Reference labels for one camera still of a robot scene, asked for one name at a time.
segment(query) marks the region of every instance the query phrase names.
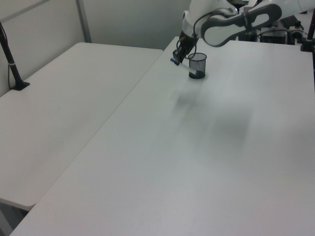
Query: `white wall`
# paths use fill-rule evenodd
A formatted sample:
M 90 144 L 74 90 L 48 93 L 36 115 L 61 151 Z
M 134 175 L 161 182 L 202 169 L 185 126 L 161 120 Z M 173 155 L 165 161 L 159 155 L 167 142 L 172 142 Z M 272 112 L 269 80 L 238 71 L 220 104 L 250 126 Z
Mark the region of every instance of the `white wall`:
M 83 0 L 93 43 L 165 49 L 191 0 Z
M 84 42 L 75 0 L 49 0 L 3 27 L 23 80 L 77 42 Z M 0 47 L 0 96 L 6 92 L 7 60 Z

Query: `black cable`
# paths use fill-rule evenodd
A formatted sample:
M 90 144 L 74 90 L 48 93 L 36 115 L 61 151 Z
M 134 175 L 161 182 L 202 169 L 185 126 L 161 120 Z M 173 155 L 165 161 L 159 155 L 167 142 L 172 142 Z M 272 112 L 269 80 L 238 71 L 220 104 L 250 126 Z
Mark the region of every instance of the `black cable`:
M 2 30 L 2 32 L 3 32 L 3 34 L 4 34 L 4 37 L 5 37 L 6 42 L 8 42 L 8 38 L 7 38 L 7 36 L 6 36 L 5 30 L 4 30 L 4 28 L 3 28 L 2 24 L 1 24 L 1 22 L 0 22 L 0 27 L 1 27 L 1 30 Z
M 8 37 L 6 36 L 5 30 L 4 30 L 1 22 L 0 22 L 0 28 L 1 28 L 2 32 L 3 32 L 3 34 L 4 34 L 6 42 L 8 43 Z M 10 65 L 9 64 L 8 64 L 8 85 L 9 85 L 9 89 L 11 90 L 12 88 L 11 88 L 11 85 L 10 85 Z
M 272 29 L 272 30 L 268 30 L 268 31 L 265 31 L 265 32 L 263 32 L 263 33 L 258 34 L 257 37 L 259 38 L 259 36 L 264 35 L 264 34 L 266 34 L 266 33 L 272 33 L 272 32 L 277 32 L 277 31 L 285 31 L 286 33 L 289 32 L 289 31 L 286 30 L 286 29 Z
M 9 84 L 9 89 L 11 90 L 11 85 L 10 85 L 10 66 L 8 65 L 8 84 Z
M 262 2 L 262 0 L 257 0 L 257 2 L 255 3 L 255 5 L 253 6 L 253 8 L 256 7 L 258 4 L 260 4 L 261 2 Z

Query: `floor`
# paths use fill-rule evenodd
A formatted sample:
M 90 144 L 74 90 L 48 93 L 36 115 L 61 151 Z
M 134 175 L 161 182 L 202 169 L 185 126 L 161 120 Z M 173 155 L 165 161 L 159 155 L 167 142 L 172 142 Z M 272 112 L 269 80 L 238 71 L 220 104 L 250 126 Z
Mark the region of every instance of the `floor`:
M 9 236 L 27 213 L 25 210 L 0 203 L 0 236 Z

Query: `mesh pen holder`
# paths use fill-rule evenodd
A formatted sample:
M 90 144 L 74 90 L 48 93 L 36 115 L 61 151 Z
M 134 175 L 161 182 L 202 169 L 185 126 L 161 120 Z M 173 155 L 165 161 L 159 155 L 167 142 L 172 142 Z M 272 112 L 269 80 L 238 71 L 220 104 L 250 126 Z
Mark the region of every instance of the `mesh pen holder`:
M 188 56 L 189 67 L 196 70 L 196 74 L 189 73 L 189 77 L 193 79 L 202 79 L 206 76 L 206 59 L 207 55 L 203 53 L 193 53 Z

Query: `white table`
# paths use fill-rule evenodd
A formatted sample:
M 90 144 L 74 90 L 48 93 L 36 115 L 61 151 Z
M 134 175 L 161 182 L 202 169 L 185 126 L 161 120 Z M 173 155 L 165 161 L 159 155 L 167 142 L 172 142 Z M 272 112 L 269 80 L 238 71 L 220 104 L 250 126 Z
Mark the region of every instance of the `white table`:
M 161 50 L 79 43 L 0 98 L 0 202 L 30 210 Z
M 176 40 L 12 236 L 315 233 L 312 55 L 199 41 L 193 80 Z

